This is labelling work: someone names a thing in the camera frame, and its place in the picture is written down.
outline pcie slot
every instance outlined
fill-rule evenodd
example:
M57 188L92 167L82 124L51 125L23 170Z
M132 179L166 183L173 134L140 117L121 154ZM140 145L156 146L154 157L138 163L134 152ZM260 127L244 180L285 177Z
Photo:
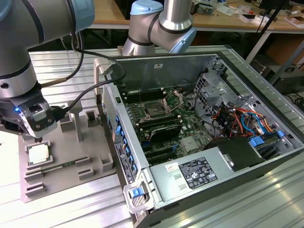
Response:
M157 155L160 155L160 154L164 154L164 153L168 153L168 152L171 152L173 149L170 147L170 148L167 148L167 149L164 149L164 150L159 150L159 151L153 151L153 152L150 152L150 153L146 153L146 158L151 158L151 157L154 157L154 156L157 156Z
M149 164L155 164L155 163L165 162L166 160L173 159L175 157L176 157L175 152L168 152L157 157L147 158L147 161L149 162Z

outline warning label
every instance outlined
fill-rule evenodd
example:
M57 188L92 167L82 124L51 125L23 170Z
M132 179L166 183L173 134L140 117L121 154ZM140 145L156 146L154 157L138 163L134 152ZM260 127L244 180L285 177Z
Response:
M205 157L181 164L179 168L191 189L218 179Z

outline slotted aluminum surface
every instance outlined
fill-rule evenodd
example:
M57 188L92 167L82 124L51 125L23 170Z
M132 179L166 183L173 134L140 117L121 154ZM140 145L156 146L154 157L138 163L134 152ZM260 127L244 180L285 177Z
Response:
M222 51L302 131L301 114L292 110L276 91L261 83L258 73L225 46L191 47L188 52ZM98 50L108 56L115 49ZM80 55L74 52L37 52L31 59L41 83L69 75ZM60 85L43 89L52 104L64 104L93 85L93 60L85 56L79 73ZM234 75L232 85L243 95L247 89ZM94 93L82 100L84 111L96 109ZM0 227L132 227L117 175L95 180L30 203L19 200L19 159L17 137L0 132ZM266 176L211 199L156 225L159 227L304 227L304 154L288 161Z

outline white label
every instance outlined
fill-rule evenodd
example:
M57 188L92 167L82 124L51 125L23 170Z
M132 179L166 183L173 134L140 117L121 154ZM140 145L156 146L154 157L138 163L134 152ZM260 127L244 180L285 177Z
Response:
M168 165L165 165L166 169L168 172L171 172L173 170L178 170L179 168L179 164L177 162L175 163L171 163L171 164L168 164Z
M209 178L211 178L211 177L214 177L215 176L215 174L213 173L213 174L210 174L209 175Z
M162 68L163 64L155 64L154 65L154 69L159 69Z

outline gray 3d printed holder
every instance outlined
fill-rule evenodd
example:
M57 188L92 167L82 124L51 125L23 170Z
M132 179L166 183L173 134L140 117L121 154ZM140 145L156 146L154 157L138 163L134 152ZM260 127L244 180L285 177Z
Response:
M21 200L29 202L73 186L114 174L105 132L95 112L79 116L81 103L48 133L41 143L19 137ZM33 146L47 145L49 157L37 164L29 162Z

